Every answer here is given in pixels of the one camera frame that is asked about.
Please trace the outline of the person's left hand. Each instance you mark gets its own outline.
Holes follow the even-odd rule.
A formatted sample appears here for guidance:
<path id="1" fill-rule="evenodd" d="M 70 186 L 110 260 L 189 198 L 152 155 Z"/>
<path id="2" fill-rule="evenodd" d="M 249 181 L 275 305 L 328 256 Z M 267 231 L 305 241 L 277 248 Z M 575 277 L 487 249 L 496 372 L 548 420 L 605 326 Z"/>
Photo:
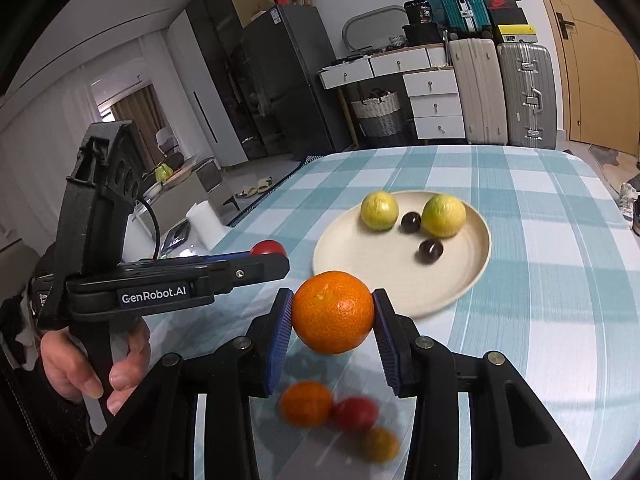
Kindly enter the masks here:
<path id="1" fill-rule="evenodd" d="M 50 330 L 43 335 L 40 356 L 50 385 L 66 400 L 80 402 L 83 396 L 98 400 L 104 393 L 102 382 L 84 352 L 70 339 L 67 328 Z M 112 366 L 108 378 L 113 391 L 106 406 L 113 415 L 142 382 L 149 369 L 150 357 L 149 327 L 140 318 L 129 332 L 126 358 Z"/>

